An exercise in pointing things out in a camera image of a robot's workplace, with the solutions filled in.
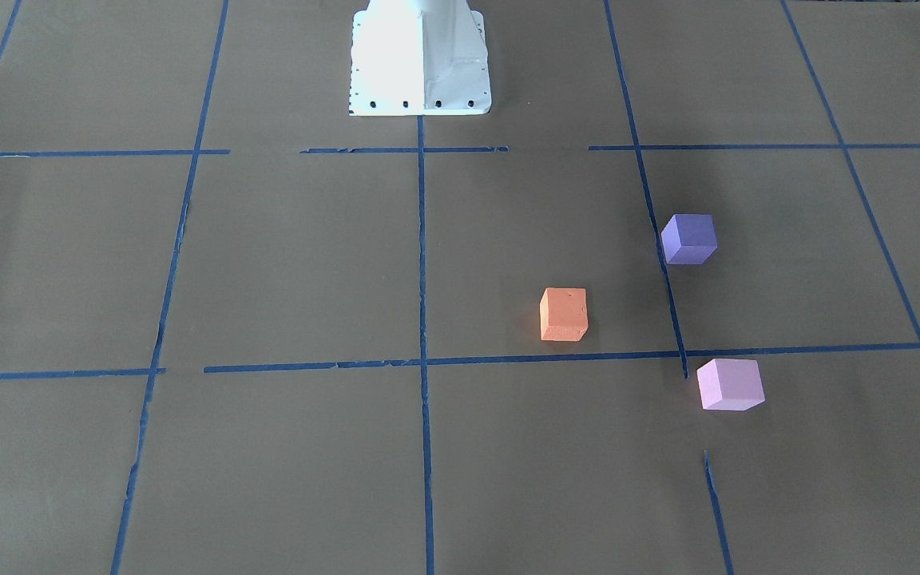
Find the purple foam cube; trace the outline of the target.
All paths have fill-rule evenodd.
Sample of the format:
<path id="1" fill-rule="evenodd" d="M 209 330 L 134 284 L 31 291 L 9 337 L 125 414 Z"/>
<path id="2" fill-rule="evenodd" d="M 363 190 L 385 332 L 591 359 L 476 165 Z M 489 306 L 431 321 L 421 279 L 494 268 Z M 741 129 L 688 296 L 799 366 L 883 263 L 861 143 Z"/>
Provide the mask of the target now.
<path id="1" fill-rule="evenodd" d="M 660 239 L 668 264 L 704 264 L 719 247 L 713 217 L 709 214 L 672 215 L 661 230 Z"/>

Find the orange foam cube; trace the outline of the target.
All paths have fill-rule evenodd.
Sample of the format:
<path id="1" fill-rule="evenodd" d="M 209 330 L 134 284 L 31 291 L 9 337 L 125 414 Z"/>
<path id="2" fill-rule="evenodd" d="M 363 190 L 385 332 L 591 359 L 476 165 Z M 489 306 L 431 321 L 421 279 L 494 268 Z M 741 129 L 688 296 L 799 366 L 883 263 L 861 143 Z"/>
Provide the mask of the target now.
<path id="1" fill-rule="evenodd" d="M 587 291 L 580 287 L 547 287 L 539 304 L 540 339 L 578 342 L 589 328 Z"/>

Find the pink foam cube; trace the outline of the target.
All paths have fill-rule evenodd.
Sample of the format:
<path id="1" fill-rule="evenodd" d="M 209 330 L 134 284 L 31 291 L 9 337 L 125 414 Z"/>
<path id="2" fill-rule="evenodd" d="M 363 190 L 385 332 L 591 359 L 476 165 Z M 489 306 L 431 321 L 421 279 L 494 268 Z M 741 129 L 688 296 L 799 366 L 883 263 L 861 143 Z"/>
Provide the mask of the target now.
<path id="1" fill-rule="evenodd" d="M 759 361 L 713 358 L 696 375 L 704 409 L 745 411 L 766 400 Z"/>

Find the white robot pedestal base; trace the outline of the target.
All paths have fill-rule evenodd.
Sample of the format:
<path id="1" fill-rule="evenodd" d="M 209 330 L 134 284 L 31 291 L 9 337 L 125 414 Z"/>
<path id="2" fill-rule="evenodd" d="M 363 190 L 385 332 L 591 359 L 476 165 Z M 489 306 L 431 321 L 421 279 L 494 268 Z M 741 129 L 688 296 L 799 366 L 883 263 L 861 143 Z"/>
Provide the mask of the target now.
<path id="1" fill-rule="evenodd" d="M 485 19 L 467 1 L 370 1 L 353 15 L 350 55 L 352 117 L 492 109 Z"/>

